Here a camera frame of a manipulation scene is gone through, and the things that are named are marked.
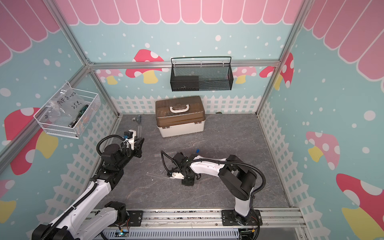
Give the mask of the clear test tube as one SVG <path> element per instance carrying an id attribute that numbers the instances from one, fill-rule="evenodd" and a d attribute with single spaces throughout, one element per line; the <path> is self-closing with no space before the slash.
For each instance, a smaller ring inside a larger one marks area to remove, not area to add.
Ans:
<path id="1" fill-rule="evenodd" d="M 170 156 L 170 157 L 173 157 L 176 153 L 177 153 L 177 152 L 167 152 L 167 153 L 163 154 L 163 156 L 168 155 L 168 156 Z M 154 157 L 155 157 L 155 158 L 157 158 L 157 157 L 161 157 L 161 155 L 162 155 L 161 153 L 160 153 L 160 154 L 155 154 Z"/>
<path id="2" fill-rule="evenodd" d="M 159 178 L 159 179 L 167 179 L 170 180 L 171 178 L 167 174 L 153 174 L 153 173 L 146 173 L 147 176 L 151 178 Z"/>

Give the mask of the clear test tube lowest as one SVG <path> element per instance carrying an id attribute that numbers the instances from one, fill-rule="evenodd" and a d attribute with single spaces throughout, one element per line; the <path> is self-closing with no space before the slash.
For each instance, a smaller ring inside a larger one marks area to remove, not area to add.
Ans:
<path id="1" fill-rule="evenodd" d="M 141 125 L 138 126 L 137 138 L 138 138 L 138 140 L 142 138 L 142 126 Z"/>

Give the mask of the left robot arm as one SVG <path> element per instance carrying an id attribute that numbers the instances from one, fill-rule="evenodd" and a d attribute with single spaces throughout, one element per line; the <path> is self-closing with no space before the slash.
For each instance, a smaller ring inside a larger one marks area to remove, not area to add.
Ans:
<path id="1" fill-rule="evenodd" d="M 144 138 L 138 138 L 135 130 L 101 139 L 96 150 L 104 163 L 90 179 L 88 188 L 59 217 L 49 224 L 40 224 L 32 239 L 92 240 L 110 225 L 127 226 L 132 218 L 126 205 L 120 202 L 109 202 L 91 220 L 86 218 L 116 187 L 129 161 L 142 156 L 143 143 Z"/>

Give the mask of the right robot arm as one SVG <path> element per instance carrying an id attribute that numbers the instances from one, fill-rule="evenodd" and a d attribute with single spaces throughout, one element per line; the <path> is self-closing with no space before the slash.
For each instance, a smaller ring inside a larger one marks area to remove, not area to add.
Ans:
<path id="1" fill-rule="evenodd" d="M 261 226 L 261 213 L 253 208 L 255 194 L 266 185 L 265 175 L 256 167 L 244 163 L 235 155 L 226 159 L 208 159 L 198 155 L 174 157 L 162 154 L 167 176 L 179 179 L 182 185 L 192 187 L 201 175 L 220 178 L 235 197 L 233 210 L 222 210 L 224 226 Z"/>

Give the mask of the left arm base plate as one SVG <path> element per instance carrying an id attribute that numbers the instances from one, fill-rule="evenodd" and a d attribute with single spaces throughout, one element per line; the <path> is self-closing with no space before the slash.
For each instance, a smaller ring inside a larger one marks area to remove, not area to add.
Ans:
<path id="1" fill-rule="evenodd" d="M 120 211 L 115 224 L 119 227 L 140 227 L 143 220 L 143 211 Z"/>

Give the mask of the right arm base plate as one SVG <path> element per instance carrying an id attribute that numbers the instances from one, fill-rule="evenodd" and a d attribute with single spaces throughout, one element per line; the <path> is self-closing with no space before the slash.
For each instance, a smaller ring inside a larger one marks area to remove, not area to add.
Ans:
<path id="1" fill-rule="evenodd" d="M 221 211 L 223 226 L 262 226 L 263 221 L 259 210 L 250 209 L 246 217 L 238 214 L 235 210 Z"/>

